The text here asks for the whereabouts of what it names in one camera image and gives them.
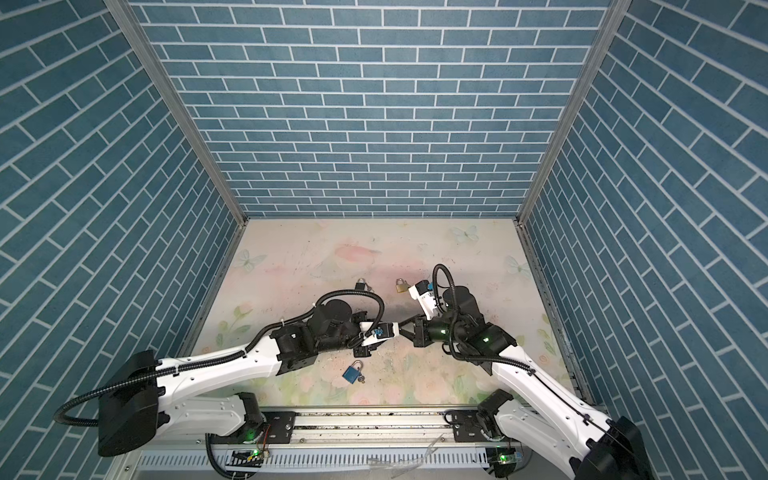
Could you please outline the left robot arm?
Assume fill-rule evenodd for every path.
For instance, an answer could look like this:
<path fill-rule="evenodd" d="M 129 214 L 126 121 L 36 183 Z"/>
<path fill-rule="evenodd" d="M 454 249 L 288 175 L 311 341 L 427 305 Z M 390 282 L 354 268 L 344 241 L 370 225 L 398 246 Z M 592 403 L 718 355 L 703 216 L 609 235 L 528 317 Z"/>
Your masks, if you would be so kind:
<path fill-rule="evenodd" d="M 366 357 L 399 333 L 383 320 L 385 303 L 372 292 L 336 290 L 288 320 L 262 327 L 242 346 L 212 354 L 158 359 L 132 355 L 104 386 L 57 408 L 56 423 L 98 431 L 98 453 L 114 457 L 170 434 L 214 434 L 252 440 L 264 422 L 249 393 L 235 400 L 212 391 L 254 378 L 270 378 L 312 365 L 325 352 Z"/>

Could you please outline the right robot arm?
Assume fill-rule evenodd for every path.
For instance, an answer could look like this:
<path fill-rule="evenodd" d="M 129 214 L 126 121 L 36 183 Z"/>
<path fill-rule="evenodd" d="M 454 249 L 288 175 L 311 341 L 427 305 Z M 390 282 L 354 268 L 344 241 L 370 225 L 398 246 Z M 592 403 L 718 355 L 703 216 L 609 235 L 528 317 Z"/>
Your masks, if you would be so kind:
<path fill-rule="evenodd" d="M 443 264 L 433 278 L 408 289 L 423 312 L 410 318 L 407 338 L 417 348 L 439 343 L 456 361 L 482 368 L 502 383 L 477 407 L 483 433 L 517 440 L 570 479 L 652 479 L 639 428 L 610 418 L 563 387 L 517 339 L 489 323 L 475 297 L 455 284 Z M 436 276 L 444 274 L 441 286 Z"/>

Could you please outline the blue padlock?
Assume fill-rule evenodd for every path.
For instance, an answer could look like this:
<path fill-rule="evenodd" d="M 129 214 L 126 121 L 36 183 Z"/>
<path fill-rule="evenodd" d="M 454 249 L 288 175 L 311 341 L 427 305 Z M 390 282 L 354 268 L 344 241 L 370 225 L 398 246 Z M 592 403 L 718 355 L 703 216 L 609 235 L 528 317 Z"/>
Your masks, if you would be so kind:
<path fill-rule="evenodd" d="M 347 381 L 349 384 L 359 383 L 357 381 L 357 378 L 359 375 L 363 375 L 362 373 L 363 367 L 364 367 L 364 364 L 361 360 L 353 361 L 343 372 L 342 378 L 345 381 Z"/>

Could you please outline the brass padlock shackle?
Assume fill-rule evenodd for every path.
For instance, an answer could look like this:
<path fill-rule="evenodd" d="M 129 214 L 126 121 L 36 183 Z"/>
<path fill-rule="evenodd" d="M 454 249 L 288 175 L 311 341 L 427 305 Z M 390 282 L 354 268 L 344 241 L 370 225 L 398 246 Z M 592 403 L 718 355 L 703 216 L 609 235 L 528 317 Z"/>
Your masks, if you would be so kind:
<path fill-rule="evenodd" d="M 405 293 L 410 289 L 411 285 L 403 278 L 395 280 L 395 288 L 398 293 Z"/>

